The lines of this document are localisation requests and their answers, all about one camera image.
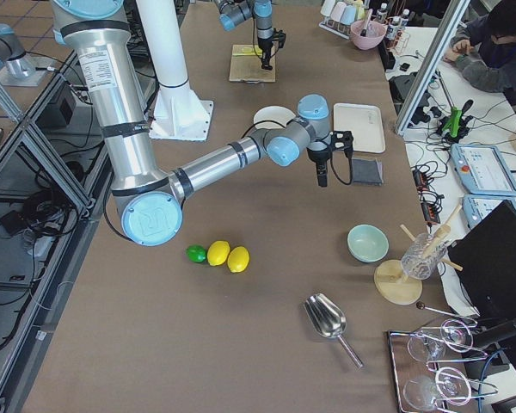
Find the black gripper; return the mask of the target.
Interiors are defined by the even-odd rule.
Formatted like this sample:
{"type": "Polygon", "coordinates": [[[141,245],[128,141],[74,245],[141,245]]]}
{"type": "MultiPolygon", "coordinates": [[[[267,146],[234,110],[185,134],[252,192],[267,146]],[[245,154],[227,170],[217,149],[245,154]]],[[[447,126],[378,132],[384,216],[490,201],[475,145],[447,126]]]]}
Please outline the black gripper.
{"type": "Polygon", "coordinates": [[[327,162],[332,156],[332,151],[328,146],[322,149],[307,149],[309,159],[316,166],[316,179],[319,187],[328,186],[327,162]]]}
{"type": "Polygon", "coordinates": [[[261,55],[261,65],[271,65],[271,50],[273,47],[273,37],[267,37],[267,38],[257,38],[258,41],[258,47],[261,49],[262,55],[261,55]]]}

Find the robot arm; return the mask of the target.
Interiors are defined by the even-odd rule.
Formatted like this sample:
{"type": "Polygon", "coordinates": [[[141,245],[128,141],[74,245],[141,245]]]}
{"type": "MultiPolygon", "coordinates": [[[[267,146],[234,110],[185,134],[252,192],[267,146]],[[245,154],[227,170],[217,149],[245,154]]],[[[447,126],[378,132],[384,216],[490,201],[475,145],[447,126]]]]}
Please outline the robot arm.
{"type": "Polygon", "coordinates": [[[257,44],[261,49],[261,68],[272,70],[270,61],[275,36],[272,3],[268,0],[218,0],[214,3],[218,9],[218,19],[225,31],[231,31],[247,20],[254,20],[257,44]]]}
{"type": "Polygon", "coordinates": [[[114,169],[112,194],[123,232],[134,243],[168,242],[182,223],[181,203],[200,190],[263,157],[286,167],[305,150],[329,143],[329,105],[312,94],[297,115],[277,129],[249,135],[166,172],[156,163],[153,139],[203,140],[213,104],[192,90],[175,6],[141,1],[138,11],[159,83],[153,121],[127,50],[130,28],[120,1],[55,1],[54,33],[71,47],[83,70],[101,135],[114,169]]]}

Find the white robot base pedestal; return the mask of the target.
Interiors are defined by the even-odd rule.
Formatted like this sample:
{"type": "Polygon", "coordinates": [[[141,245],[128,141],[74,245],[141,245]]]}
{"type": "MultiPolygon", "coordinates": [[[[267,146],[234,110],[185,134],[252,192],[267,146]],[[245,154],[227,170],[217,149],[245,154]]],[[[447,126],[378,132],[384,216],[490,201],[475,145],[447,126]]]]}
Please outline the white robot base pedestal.
{"type": "Polygon", "coordinates": [[[200,100],[191,88],[174,3],[140,0],[137,5],[159,83],[150,136],[206,140],[213,102],[200,100]]]}

